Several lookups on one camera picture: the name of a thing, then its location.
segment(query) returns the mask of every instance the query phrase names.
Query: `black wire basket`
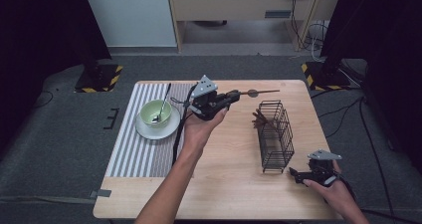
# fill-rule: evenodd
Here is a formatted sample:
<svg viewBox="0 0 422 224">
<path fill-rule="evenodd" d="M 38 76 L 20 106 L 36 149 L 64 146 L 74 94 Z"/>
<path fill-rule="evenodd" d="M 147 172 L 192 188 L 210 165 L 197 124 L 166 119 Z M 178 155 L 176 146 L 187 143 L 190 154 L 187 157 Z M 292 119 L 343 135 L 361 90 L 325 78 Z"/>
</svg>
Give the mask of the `black wire basket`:
<svg viewBox="0 0 422 224">
<path fill-rule="evenodd" d="M 254 123 L 258 131 L 263 172 L 271 169 L 283 173 L 295 153 L 288 114 L 281 101 L 263 101 L 257 113 Z"/>
</svg>

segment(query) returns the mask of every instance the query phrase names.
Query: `finger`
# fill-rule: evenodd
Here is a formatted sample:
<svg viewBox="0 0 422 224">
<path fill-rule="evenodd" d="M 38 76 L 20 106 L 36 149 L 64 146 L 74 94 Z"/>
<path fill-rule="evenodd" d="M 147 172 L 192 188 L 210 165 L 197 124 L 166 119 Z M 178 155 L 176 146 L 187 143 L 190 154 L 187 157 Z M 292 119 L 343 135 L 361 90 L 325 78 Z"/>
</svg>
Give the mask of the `finger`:
<svg viewBox="0 0 422 224">
<path fill-rule="evenodd" d="M 217 112 L 217 114 L 215 114 L 212 120 L 213 121 L 215 120 L 217 123 L 220 123 L 224 119 L 224 116 L 226 115 L 227 110 L 228 110 L 227 108 L 222 108 L 219 112 Z"/>
<path fill-rule="evenodd" d="M 334 166 L 334 170 L 335 170 L 336 172 L 341 173 L 341 168 L 340 168 L 340 166 L 338 165 L 337 160 L 333 160 L 333 161 L 332 161 L 332 165 Z"/>
<path fill-rule="evenodd" d="M 305 180 L 304 180 L 304 184 L 305 184 L 307 187 L 309 187 L 309 188 L 311 188 L 311 189 L 315 190 L 315 191 L 316 191 L 317 193 L 319 193 L 320 195 L 324 195 L 324 194 L 325 194 L 325 192 L 326 192 L 326 187 L 324 187 L 324 186 L 320 185 L 319 183 L 317 183 L 317 182 L 315 182 L 315 181 L 312 181 L 312 180 L 309 180 L 309 179 L 305 179 Z"/>
</svg>

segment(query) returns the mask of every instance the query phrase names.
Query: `wrist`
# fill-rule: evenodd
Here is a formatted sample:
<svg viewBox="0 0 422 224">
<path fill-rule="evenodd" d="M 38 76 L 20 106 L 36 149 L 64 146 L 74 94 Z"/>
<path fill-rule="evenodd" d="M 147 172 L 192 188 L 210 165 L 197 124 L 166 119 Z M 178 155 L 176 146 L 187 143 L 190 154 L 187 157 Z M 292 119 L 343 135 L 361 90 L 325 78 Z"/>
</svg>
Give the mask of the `wrist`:
<svg viewBox="0 0 422 224">
<path fill-rule="evenodd" d="M 203 148 L 191 145 L 188 143 L 183 144 L 183 148 L 180 151 L 179 157 L 177 159 L 184 161 L 194 161 L 197 162 L 202 156 Z"/>
<path fill-rule="evenodd" d="M 354 224 L 365 224 L 369 223 L 366 219 L 366 217 L 363 215 L 363 213 L 360 211 L 359 207 L 357 205 L 354 205 L 352 207 L 349 207 L 347 211 L 345 211 L 341 215 L 344 220 L 346 220 L 347 223 Z"/>
</svg>

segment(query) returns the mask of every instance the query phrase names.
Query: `striped mat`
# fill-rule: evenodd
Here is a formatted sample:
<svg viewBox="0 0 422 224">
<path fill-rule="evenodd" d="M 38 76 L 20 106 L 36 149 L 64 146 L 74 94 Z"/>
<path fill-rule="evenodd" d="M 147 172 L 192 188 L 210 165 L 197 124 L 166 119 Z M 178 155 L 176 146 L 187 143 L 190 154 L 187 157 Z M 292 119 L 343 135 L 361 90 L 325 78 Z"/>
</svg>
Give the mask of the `striped mat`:
<svg viewBox="0 0 422 224">
<path fill-rule="evenodd" d="M 169 137 L 151 140 L 136 131 L 135 117 L 140 108 L 152 100 L 164 99 L 168 84 L 136 84 L 124 114 L 123 122 L 111 154 L 105 176 L 108 177 L 164 177 L 171 168 L 176 131 Z M 184 101 L 192 84 L 173 84 L 167 100 L 183 115 L 183 105 L 170 100 Z M 183 143 L 180 138 L 179 151 Z"/>
</svg>

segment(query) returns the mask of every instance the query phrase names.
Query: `white plate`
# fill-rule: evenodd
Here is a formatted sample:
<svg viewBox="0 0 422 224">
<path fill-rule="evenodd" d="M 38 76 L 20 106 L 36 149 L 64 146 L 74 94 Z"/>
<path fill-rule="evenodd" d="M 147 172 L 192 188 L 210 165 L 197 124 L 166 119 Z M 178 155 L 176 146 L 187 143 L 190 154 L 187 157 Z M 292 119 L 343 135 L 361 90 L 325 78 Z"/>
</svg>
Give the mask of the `white plate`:
<svg viewBox="0 0 422 224">
<path fill-rule="evenodd" d="M 179 127 L 180 112 L 176 107 L 171 106 L 171 117 L 168 124 L 162 128 L 154 128 L 146 125 L 139 114 L 136 115 L 135 127 L 137 132 L 148 139 L 162 139 L 170 136 Z"/>
</svg>

